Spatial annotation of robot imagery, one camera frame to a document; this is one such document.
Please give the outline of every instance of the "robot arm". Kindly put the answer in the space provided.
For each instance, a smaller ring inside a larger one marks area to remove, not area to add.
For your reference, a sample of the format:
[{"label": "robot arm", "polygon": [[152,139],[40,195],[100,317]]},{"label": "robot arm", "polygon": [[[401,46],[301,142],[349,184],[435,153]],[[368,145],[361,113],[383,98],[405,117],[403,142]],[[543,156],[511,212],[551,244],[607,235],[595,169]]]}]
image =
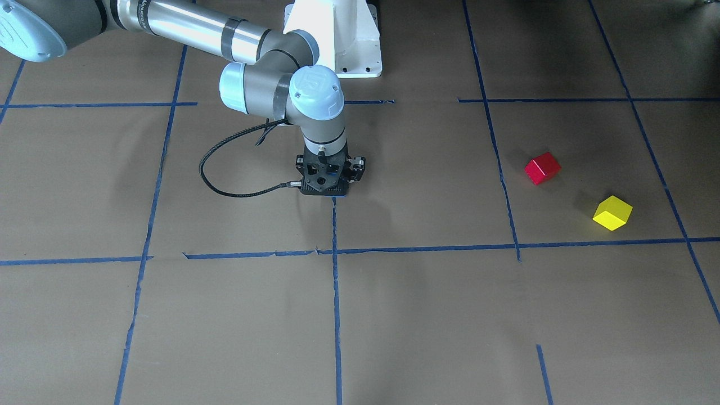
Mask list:
[{"label": "robot arm", "polygon": [[220,97],[230,108],[298,125],[305,139],[296,167],[300,191],[345,195],[364,158],[347,153],[344,95],[302,30],[282,34],[187,0],[0,0],[0,45],[43,62],[111,29],[145,31],[230,61]]}]

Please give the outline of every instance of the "red cube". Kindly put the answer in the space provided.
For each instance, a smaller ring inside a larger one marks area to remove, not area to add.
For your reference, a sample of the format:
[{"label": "red cube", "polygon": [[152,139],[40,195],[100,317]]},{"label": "red cube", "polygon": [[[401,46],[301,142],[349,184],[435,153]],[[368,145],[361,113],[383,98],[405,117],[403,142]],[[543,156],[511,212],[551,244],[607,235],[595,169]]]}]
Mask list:
[{"label": "red cube", "polygon": [[525,173],[528,174],[530,180],[532,180],[535,185],[538,185],[550,180],[560,169],[562,169],[562,167],[560,167],[560,164],[557,163],[557,160],[555,160],[550,152],[545,152],[531,160],[530,163],[525,166]]}]

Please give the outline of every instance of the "yellow cube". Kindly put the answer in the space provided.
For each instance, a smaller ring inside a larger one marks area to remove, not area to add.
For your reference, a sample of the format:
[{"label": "yellow cube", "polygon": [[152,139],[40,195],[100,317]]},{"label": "yellow cube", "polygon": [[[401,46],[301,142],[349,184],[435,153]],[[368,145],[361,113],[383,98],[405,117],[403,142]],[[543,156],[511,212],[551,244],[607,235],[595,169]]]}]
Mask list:
[{"label": "yellow cube", "polygon": [[593,220],[607,229],[615,231],[628,222],[631,211],[632,205],[611,195],[600,203],[598,210],[593,215]]}]

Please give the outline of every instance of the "cube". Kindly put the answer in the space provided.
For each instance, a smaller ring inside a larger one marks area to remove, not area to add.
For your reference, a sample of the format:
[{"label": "cube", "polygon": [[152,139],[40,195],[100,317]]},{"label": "cube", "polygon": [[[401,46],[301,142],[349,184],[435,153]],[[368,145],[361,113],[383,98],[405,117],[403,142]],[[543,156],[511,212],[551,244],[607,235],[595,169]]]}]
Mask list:
[{"label": "cube", "polygon": [[531,160],[527,166],[525,166],[525,173],[528,174],[530,180],[535,185],[550,180],[555,174],[557,174],[562,167],[557,163],[557,160],[550,154],[545,152],[542,155]]},{"label": "cube", "polygon": [[607,200],[600,203],[595,215],[593,215],[593,221],[611,231],[615,231],[628,222],[631,211],[632,205],[611,195]]}]

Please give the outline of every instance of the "white plastic bracket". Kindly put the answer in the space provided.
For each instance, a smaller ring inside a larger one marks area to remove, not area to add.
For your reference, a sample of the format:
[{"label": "white plastic bracket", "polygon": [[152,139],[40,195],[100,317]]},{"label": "white plastic bracket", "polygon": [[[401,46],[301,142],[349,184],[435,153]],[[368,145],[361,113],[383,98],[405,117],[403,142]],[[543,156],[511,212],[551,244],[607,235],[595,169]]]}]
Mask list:
[{"label": "white plastic bracket", "polygon": [[318,42],[318,64],[341,78],[382,72],[377,10],[365,0],[295,0],[285,7],[283,33],[304,30]]}]

